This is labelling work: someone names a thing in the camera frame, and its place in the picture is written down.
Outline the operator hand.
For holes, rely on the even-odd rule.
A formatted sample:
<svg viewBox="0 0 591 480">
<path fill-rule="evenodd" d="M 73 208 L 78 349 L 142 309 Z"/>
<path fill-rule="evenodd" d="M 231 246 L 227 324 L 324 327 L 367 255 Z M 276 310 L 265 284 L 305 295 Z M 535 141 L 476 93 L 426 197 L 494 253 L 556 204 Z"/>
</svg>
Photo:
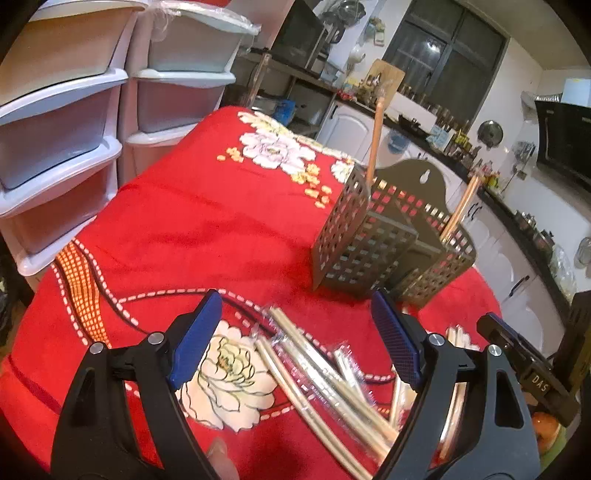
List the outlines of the operator hand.
<svg viewBox="0 0 591 480">
<path fill-rule="evenodd" d="M 221 438 L 215 438 L 207 450 L 206 457 L 221 480 L 238 480 L 238 469 L 228 456 L 228 446 Z"/>
</svg>

